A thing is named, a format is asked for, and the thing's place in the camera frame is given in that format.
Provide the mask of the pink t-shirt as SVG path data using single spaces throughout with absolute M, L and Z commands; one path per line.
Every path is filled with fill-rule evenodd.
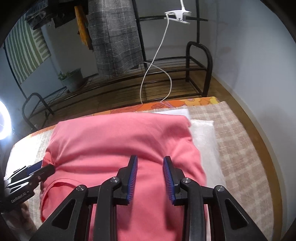
M 55 173 L 42 185 L 40 216 L 45 221 L 78 185 L 93 187 L 115 176 L 132 155 L 138 158 L 134 197 L 117 209 L 119 240 L 181 240 L 183 208 L 169 201 L 164 157 L 200 185 L 206 185 L 199 150 L 183 115 L 117 113 L 58 123 L 43 164 Z

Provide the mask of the black metal clothes rack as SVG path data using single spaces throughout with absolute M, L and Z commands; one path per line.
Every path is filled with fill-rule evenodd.
M 143 62 L 125 74 L 104 78 L 94 52 L 80 39 L 74 6 L 81 6 L 89 25 L 88 1 L 1 1 L 1 19 L 21 16 L 31 29 L 41 29 L 51 52 L 22 84 L 12 71 L 5 39 L 1 45 L 1 101 L 8 108 L 13 130 L 32 133 L 61 120 L 112 107 L 208 94 L 212 56 L 200 43 L 198 1 L 183 1 L 189 24 L 166 19 L 180 1 L 131 1 Z M 27 8 L 16 13 L 17 7 Z M 69 92 L 58 79 L 81 69 L 84 85 Z

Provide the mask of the white folded garment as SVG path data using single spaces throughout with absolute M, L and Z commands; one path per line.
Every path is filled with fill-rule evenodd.
M 212 120 L 198 120 L 189 114 L 188 109 L 170 109 L 158 111 L 158 114 L 183 115 L 191 122 L 190 132 L 193 143 L 201 153 L 201 165 L 207 178 L 207 187 L 217 185 L 226 187 L 226 180 L 222 173 L 218 143 Z

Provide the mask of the beige plaid blanket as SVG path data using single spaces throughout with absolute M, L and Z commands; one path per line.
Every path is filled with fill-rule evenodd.
M 267 240 L 273 238 L 273 201 L 267 175 L 243 125 L 226 102 L 182 106 L 198 120 L 213 121 L 226 188 L 253 219 Z M 141 112 L 157 113 L 170 109 Z

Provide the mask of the potted plant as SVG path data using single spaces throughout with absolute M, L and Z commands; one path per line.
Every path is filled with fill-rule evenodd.
M 71 72 L 58 74 L 58 79 L 66 86 L 69 92 L 75 92 L 85 83 L 81 69 L 75 69 Z

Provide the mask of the green striped white towel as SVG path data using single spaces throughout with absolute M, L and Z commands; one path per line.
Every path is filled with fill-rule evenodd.
M 45 60 L 51 57 L 41 29 L 33 30 L 21 16 L 5 39 L 12 71 L 22 84 Z

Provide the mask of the grey plaid hanging garment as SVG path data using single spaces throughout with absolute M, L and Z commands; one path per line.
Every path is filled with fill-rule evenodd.
M 119 77 L 143 62 L 131 1 L 88 1 L 88 16 L 101 77 Z

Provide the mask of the white clip lamp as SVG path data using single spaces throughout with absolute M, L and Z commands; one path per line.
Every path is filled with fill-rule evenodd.
M 166 11 L 166 19 L 175 21 L 182 24 L 189 24 L 188 21 L 186 21 L 187 16 L 191 16 L 191 11 L 186 10 L 183 0 L 180 0 L 181 8 L 171 11 Z

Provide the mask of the orange hanging garment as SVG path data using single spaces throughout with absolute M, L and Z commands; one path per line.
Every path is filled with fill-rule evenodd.
M 93 45 L 88 31 L 88 20 L 86 18 L 86 15 L 81 6 L 74 6 L 74 10 L 81 42 L 89 50 L 93 51 Z

